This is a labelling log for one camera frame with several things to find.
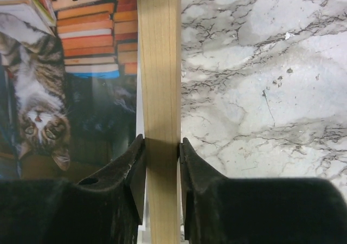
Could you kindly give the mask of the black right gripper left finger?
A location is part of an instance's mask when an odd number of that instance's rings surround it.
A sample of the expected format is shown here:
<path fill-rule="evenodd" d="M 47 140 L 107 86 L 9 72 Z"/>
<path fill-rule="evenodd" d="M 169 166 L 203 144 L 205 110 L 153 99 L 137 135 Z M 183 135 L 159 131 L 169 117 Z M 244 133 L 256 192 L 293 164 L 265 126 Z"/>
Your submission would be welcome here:
<path fill-rule="evenodd" d="M 136 243 L 143 221 L 145 144 L 79 183 L 1 181 L 1 243 Z"/>

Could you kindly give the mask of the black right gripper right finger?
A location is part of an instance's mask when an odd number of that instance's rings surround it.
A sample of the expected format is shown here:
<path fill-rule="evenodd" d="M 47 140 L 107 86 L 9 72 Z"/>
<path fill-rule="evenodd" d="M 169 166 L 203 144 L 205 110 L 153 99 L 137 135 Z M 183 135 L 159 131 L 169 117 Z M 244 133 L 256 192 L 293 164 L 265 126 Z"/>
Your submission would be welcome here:
<path fill-rule="evenodd" d="M 346 243 L 346 202 L 321 178 L 229 178 L 179 146 L 190 243 Z"/>

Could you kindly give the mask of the cat and books photo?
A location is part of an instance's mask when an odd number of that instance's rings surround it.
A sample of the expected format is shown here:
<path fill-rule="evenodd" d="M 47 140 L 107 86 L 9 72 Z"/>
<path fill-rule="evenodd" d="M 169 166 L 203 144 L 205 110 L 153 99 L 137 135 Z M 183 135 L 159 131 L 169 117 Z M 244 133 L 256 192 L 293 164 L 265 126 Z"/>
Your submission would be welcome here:
<path fill-rule="evenodd" d="M 136 136 L 137 0 L 1 0 L 1 179 L 96 172 Z"/>

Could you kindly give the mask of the light wooden picture frame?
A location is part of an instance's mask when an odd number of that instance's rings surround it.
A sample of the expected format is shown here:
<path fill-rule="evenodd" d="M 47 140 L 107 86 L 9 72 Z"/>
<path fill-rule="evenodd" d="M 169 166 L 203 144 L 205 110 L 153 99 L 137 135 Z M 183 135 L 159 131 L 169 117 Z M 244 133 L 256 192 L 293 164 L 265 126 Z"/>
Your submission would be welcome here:
<path fill-rule="evenodd" d="M 150 231 L 180 242 L 181 0 L 138 0 Z"/>

